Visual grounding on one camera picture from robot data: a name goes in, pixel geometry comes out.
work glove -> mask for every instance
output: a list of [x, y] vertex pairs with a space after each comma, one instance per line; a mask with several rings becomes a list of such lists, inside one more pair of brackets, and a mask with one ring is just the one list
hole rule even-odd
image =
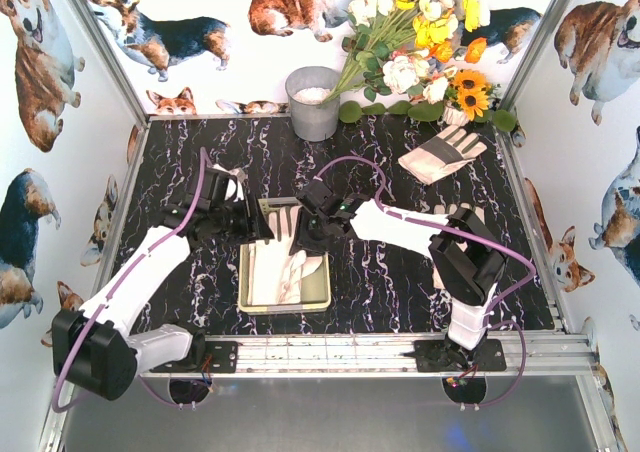
[[304, 250], [289, 255], [295, 237], [300, 206], [281, 207], [267, 216], [274, 239], [249, 245], [250, 305], [300, 303], [302, 279], [322, 263]]
[[[480, 209], [478, 207], [473, 207], [469, 204], [460, 204], [460, 207], [463, 209], [469, 209], [471, 211], [473, 211], [474, 214], [476, 214], [478, 216], [478, 218], [480, 219], [480, 222], [482, 222], [484, 224], [484, 209]], [[446, 208], [444, 205], [436, 205], [433, 209], [433, 213], [434, 214], [446, 214], [446, 215], [451, 215], [454, 214], [455, 211], [458, 210], [458, 206], [455, 204], [450, 204], [448, 205]], [[463, 252], [467, 249], [467, 244], [463, 243], [460, 244], [460, 250], [462, 250]], [[433, 267], [433, 288], [434, 289], [441, 289], [441, 290], [445, 290], [446, 287], [444, 286], [444, 284], [442, 283], [442, 279], [440, 278], [440, 274], [438, 273], [438, 269], [435, 268], [435, 266]]]
[[431, 185], [473, 162], [487, 146], [477, 134], [450, 125], [438, 135], [398, 159], [420, 182]]

white powder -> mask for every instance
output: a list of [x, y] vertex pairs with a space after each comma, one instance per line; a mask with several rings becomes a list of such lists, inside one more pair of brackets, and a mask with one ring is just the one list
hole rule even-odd
[[331, 93], [330, 89], [323, 89], [321, 87], [309, 87], [308, 89], [302, 89], [296, 95], [293, 96], [298, 102], [303, 104], [315, 105], [320, 104]]

gray floor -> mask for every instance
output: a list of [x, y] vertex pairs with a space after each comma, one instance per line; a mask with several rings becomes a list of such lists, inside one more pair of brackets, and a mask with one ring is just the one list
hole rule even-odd
[[[488, 398], [512, 378], [490, 378]], [[154, 379], [166, 395], [167, 381]], [[495, 407], [461, 412], [439, 379], [225, 379], [179, 411], [136, 383], [68, 421], [67, 452], [586, 452], [595, 450], [573, 377], [527, 377]]]

black table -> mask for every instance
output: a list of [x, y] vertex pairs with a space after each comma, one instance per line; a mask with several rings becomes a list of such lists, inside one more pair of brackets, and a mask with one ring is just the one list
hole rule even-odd
[[[143, 162], [127, 211], [114, 270], [129, 258], [169, 200], [177, 200], [198, 168], [198, 151], [210, 150], [226, 169], [241, 167], [258, 197], [292, 197], [320, 168], [343, 155], [378, 163], [389, 180], [389, 205], [433, 211], [438, 204], [476, 204], [498, 240], [531, 257], [529, 244], [502, 158], [492, 133], [479, 130], [488, 147], [473, 164], [431, 187], [419, 183], [398, 158], [437, 133], [435, 124], [379, 116], [340, 125], [322, 143], [305, 142], [288, 117], [166, 120], [151, 124]], [[337, 193], [372, 194], [378, 181], [366, 165], [347, 162], [326, 175]], [[238, 248], [208, 246], [178, 266], [143, 309], [134, 330], [166, 322], [191, 323], [212, 335], [350, 334], [435, 332], [449, 322], [448, 294], [433, 288], [432, 267], [423, 256], [380, 242], [340, 239], [330, 250], [332, 304], [324, 313], [252, 317], [238, 310]], [[504, 290], [525, 275], [510, 261], [499, 284]], [[552, 329], [539, 282], [509, 297], [492, 318], [514, 318], [528, 330]]]

corgi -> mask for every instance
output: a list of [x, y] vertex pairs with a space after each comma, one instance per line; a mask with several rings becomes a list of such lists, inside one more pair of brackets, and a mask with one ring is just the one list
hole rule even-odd
[[[84, 300], [78, 294], [74, 293], [71, 288], [64, 282], [58, 281], [58, 298], [60, 299], [60, 308], [76, 312], [80, 310], [80, 306], [84, 304]], [[40, 343], [45, 347], [52, 347], [51, 329], [40, 339]]]
[[608, 2], [579, 5], [563, 19], [554, 45], [560, 65], [575, 76], [569, 100], [580, 92], [593, 100], [591, 119], [602, 122], [604, 104], [640, 77], [640, 0], [619, 7]]
[[352, 0], [252, 0], [249, 23], [258, 35], [287, 37], [293, 29], [311, 29], [316, 40], [328, 42], [335, 28], [347, 20]]
[[266, 100], [254, 100], [248, 104], [217, 100], [216, 106], [226, 114], [286, 114], [289, 112], [288, 103], [275, 103]]
[[595, 223], [597, 237], [589, 239], [594, 250], [608, 247], [614, 257], [640, 284], [640, 127], [631, 163], [613, 180], [602, 199], [602, 223]]
[[29, 140], [49, 152], [62, 132], [66, 104], [78, 108], [75, 72], [84, 70], [49, 0], [0, 0], [18, 38], [16, 92], [18, 112]]
[[182, 92], [173, 99], [150, 90], [147, 90], [147, 97], [156, 106], [156, 115], [196, 115], [198, 113], [189, 87], [182, 89]]
[[93, 221], [93, 234], [80, 258], [81, 265], [87, 267], [100, 262], [117, 202], [118, 184], [116, 183], [116, 178], [110, 175], [107, 181], [107, 191]]
[[539, 12], [528, 7], [497, 9], [491, 11], [489, 25], [478, 27], [473, 32], [469, 32], [464, 28], [463, 0], [455, 0], [455, 2], [455, 13], [460, 19], [460, 25], [453, 38], [454, 58], [457, 60], [462, 60], [466, 55], [471, 42], [484, 37], [487, 39], [487, 47], [504, 45], [507, 55], [498, 60], [498, 64], [506, 64], [527, 47], [542, 19]]
[[0, 209], [0, 329], [22, 311], [25, 319], [31, 307], [42, 312], [43, 300], [33, 288], [36, 273], [38, 221], [61, 218], [42, 176], [25, 169], [7, 189]]
[[229, 62], [229, 24], [211, 17], [152, 20], [138, 10], [140, 0], [88, 0], [94, 16], [113, 35], [127, 57], [149, 67], [158, 81], [169, 80], [168, 68], [204, 52]]
[[553, 240], [549, 226], [544, 217], [542, 203], [538, 192], [529, 179], [524, 179], [527, 195], [531, 200], [533, 208], [536, 212], [542, 236], [549, 254], [549, 265], [560, 288], [565, 292], [573, 292], [579, 287], [584, 287], [593, 282], [596, 278], [595, 274], [585, 269], [578, 263], [575, 254], [576, 228], [569, 227], [561, 240]]

